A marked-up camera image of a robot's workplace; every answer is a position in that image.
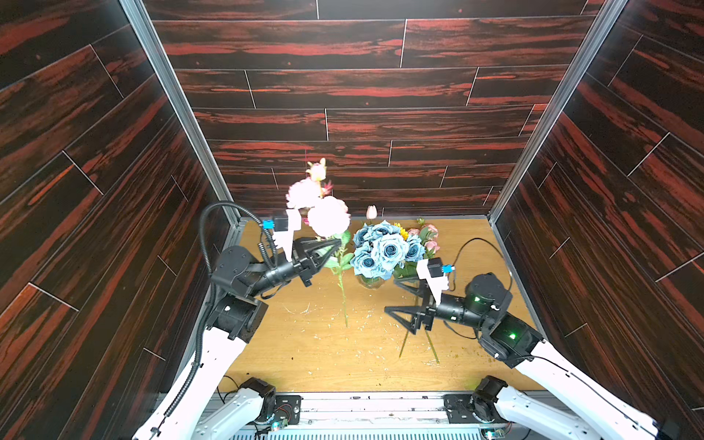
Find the pink peony flower stem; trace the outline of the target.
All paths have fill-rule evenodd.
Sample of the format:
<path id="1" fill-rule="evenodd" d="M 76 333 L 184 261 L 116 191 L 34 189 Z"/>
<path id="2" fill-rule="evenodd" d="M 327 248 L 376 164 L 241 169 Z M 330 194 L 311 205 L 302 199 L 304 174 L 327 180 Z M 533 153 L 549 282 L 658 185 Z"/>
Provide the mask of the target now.
<path id="1" fill-rule="evenodd" d="M 333 196 L 333 183 L 327 179 L 326 159 L 308 162 L 306 177 L 289 187 L 286 194 L 287 207 L 304 212 L 305 223 L 319 238 L 337 238 L 341 241 L 326 267 L 337 276 L 337 285 L 342 293 L 342 313 L 348 326 L 347 296 L 344 273 L 351 268 L 353 254 L 348 251 L 351 241 L 349 227 L 351 215 L 347 204 Z"/>

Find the pale pink flower stem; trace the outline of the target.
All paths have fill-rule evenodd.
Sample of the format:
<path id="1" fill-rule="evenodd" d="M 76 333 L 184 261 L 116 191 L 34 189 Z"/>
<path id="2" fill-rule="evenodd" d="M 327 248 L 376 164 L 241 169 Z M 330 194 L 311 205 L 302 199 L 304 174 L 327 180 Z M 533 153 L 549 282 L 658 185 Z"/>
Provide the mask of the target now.
<path id="1" fill-rule="evenodd" d="M 420 260 L 433 258 L 439 251 L 437 237 L 438 229 L 423 219 L 417 220 L 418 226 L 407 231 L 406 241 L 409 244 L 407 259 L 415 267 Z"/>

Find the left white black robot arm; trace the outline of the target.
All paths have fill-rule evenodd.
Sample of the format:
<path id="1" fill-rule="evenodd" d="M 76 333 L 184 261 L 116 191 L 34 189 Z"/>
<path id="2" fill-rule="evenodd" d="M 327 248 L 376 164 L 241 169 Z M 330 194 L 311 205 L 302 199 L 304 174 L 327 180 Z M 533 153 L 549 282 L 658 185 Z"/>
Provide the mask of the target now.
<path id="1" fill-rule="evenodd" d="M 260 379 L 248 379 L 221 408 L 210 415 L 204 412 L 216 386 L 260 327 L 268 309 L 262 295 L 295 278 L 310 285 L 341 245 L 339 238 L 298 238 L 291 257 L 279 253 L 271 262 L 257 260 L 245 247 L 225 249 L 211 277 L 225 293 L 197 326 L 191 366 L 134 438 L 229 439 L 246 425 L 269 425 L 276 389 Z"/>

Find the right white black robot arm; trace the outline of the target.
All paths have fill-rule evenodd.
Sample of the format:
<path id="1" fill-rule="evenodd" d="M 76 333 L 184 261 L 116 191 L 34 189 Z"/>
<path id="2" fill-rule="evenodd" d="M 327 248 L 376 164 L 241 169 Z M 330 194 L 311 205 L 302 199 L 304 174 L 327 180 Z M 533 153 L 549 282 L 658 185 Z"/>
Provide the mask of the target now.
<path id="1" fill-rule="evenodd" d="M 672 420 L 658 422 L 599 385 L 560 354 L 542 335 L 511 315 L 513 295 L 492 274 L 476 276 L 465 296 L 448 293 L 445 277 L 407 277 L 395 285 L 420 298 L 418 306 L 388 306 L 385 312 L 410 333 L 429 330 L 434 321 L 474 330 L 493 358 L 537 382 L 565 410 L 488 376 L 474 390 L 469 410 L 484 423 L 514 423 L 550 439 L 678 439 Z"/>

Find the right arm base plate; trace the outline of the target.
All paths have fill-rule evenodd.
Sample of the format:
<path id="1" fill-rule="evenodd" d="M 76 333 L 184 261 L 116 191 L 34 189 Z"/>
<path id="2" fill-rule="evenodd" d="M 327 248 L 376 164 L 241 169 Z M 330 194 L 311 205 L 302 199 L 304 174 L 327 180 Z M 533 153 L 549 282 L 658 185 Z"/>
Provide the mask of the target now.
<path id="1" fill-rule="evenodd" d="M 443 404 L 451 424 L 499 424 L 512 421 L 498 411 L 498 396 L 487 392 L 445 394 Z"/>

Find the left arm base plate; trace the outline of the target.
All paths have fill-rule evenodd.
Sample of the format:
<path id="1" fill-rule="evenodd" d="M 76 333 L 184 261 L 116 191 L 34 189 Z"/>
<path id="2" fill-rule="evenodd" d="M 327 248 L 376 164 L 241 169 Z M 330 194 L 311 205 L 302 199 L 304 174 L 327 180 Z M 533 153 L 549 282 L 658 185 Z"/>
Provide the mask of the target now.
<path id="1" fill-rule="evenodd" d="M 265 397 L 260 415 L 249 425 L 298 425 L 303 398 L 296 394 L 273 394 Z"/>

